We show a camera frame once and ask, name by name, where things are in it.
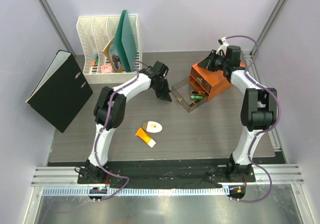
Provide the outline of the black gold lipstick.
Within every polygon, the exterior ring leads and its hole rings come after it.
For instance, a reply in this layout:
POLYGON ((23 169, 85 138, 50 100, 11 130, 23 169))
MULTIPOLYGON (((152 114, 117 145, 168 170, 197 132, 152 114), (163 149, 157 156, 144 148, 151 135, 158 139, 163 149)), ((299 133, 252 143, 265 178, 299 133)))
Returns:
POLYGON ((191 95, 195 95, 195 96, 205 96, 206 93, 204 91, 191 91, 191 95))
POLYGON ((192 108, 192 107, 196 106, 199 102, 201 102, 200 99, 195 99, 195 100, 194 100, 193 102, 191 102, 188 106, 189 106, 190 108, 192 108))

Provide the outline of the green lip balm tube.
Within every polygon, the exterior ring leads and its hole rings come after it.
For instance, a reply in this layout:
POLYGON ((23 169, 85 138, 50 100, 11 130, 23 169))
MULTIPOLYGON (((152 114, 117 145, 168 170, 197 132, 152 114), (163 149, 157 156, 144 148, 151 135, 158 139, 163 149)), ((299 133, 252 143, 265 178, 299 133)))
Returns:
POLYGON ((203 100, 203 99, 204 99, 204 96, 202 96, 202 95, 191 95, 191 96, 190 96, 190 99, 191 99, 191 100, 197 100, 197 99, 203 100))

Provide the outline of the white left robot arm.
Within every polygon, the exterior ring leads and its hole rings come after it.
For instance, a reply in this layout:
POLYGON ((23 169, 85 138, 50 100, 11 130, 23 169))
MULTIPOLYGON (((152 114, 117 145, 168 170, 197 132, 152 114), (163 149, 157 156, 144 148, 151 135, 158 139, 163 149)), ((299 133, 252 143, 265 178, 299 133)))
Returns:
POLYGON ((85 162, 80 176, 100 184, 107 176, 104 165, 108 162, 108 152, 116 129, 125 117, 126 104, 133 97, 148 89, 153 89, 159 100, 171 102, 167 74, 169 68, 160 61, 137 71, 136 75, 116 87, 105 86, 94 108, 96 132, 92 151, 85 162))

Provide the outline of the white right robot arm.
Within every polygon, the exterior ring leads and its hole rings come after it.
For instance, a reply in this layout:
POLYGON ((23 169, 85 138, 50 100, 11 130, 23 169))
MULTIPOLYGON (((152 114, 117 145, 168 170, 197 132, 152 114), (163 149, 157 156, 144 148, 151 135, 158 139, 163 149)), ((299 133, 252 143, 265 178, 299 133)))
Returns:
POLYGON ((243 93, 240 121, 243 130, 223 174, 236 182, 251 175, 253 154, 261 137, 277 122, 277 90, 256 81, 241 66, 241 48, 236 45, 212 50, 198 66, 210 72, 222 71, 229 83, 243 93))

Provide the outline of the orange drawer box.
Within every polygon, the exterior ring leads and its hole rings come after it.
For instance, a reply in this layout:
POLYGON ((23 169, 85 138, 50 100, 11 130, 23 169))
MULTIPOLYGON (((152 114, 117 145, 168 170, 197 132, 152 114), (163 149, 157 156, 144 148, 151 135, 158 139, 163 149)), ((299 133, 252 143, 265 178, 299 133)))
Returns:
POLYGON ((199 67, 198 63, 195 63, 191 66, 190 75, 193 77, 202 77, 212 86, 210 91, 204 89, 208 95, 207 102, 233 86, 224 77, 222 70, 212 72, 199 67))

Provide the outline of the white oval compact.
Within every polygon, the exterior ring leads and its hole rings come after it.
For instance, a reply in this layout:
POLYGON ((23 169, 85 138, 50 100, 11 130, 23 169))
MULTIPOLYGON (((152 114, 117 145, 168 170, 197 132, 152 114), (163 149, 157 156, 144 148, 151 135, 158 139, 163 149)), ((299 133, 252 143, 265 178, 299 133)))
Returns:
POLYGON ((156 121, 149 120, 149 121, 145 121, 142 124, 142 129, 145 132, 156 134, 156 133, 161 132, 163 130, 163 127, 160 123, 158 123, 156 121))

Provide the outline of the orange cream tube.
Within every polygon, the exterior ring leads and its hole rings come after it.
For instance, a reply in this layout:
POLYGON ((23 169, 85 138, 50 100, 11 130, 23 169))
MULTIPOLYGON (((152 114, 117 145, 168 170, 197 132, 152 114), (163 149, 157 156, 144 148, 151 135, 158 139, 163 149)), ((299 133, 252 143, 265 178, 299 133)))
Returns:
POLYGON ((156 142, 140 127, 136 134, 137 137, 142 139, 150 148, 153 148, 156 142))

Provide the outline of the green folder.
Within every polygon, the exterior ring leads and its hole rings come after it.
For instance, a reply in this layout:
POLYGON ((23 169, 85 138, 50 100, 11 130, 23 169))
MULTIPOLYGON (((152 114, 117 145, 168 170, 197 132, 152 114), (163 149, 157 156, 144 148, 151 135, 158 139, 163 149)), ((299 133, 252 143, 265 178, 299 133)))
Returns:
POLYGON ((123 10, 114 37, 119 59, 126 73, 136 71, 135 60, 138 54, 133 30, 127 10, 123 10))

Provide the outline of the pink sticky note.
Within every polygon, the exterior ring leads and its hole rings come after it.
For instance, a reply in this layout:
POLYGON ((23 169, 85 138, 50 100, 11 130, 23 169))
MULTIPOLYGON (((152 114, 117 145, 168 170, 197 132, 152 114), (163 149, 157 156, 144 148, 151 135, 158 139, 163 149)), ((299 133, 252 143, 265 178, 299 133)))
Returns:
POLYGON ((109 74, 112 72, 112 65, 111 64, 104 64, 100 67, 102 74, 109 74))

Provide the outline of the illustrated booklet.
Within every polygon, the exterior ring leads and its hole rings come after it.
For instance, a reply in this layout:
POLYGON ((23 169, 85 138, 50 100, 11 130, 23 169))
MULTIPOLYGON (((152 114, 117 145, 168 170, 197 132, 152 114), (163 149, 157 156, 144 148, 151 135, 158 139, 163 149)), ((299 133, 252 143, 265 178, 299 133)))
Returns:
POLYGON ((114 37, 111 38, 107 43, 107 45, 103 49, 103 54, 108 59, 114 71, 116 73, 122 73, 124 71, 124 66, 118 54, 114 39, 114 37))

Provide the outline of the white mesh file organizer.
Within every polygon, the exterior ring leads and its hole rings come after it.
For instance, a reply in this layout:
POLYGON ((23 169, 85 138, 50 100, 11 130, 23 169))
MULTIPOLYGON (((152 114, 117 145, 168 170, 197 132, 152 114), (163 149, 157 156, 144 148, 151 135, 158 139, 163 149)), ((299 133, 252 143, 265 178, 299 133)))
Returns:
POLYGON ((89 84, 124 83, 142 68, 143 49, 138 14, 80 16, 76 30, 84 54, 83 74, 89 84))

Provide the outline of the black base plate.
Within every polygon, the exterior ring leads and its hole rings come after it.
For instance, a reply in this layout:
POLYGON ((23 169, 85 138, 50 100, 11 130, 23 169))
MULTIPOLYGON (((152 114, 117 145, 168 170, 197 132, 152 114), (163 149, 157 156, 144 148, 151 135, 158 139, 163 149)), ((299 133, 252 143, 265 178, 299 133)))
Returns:
POLYGON ((109 161, 104 165, 107 175, 103 181, 92 181, 82 175, 84 166, 75 167, 79 184, 110 184, 120 187, 128 182, 128 188, 178 189, 213 186, 218 183, 236 183, 256 180, 253 168, 243 179, 228 180, 223 174, 228 160, 218 159, 173 159, 173 160, 131 160, 109 161))

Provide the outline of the aluminium frame rail front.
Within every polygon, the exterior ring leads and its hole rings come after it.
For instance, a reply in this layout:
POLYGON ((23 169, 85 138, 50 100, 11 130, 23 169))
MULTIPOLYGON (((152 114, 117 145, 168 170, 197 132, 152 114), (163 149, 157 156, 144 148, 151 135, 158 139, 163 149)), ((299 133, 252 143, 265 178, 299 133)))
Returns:
POLYGON ((302 184, 303 176, 296 164, 264 164, 261 167, 252 166, 246 178, 225 177, 223 166, 216 171, 208 167, 177 167, 173 171, 161 171, 160 168, 139 167, 136 172, 130 168, 112 169, 114 176, 103 173, 102 178, 94 179, 78 167, 38 167, 35 170, 31 186, 70 186, 70 185, 102 185, 109 183, 120 187, 129 177, 128 187, 133 189, 186 189, 192 185, 200 185, 204 181, 217 184, 236 184, 247 181, 249 184, 302 184))

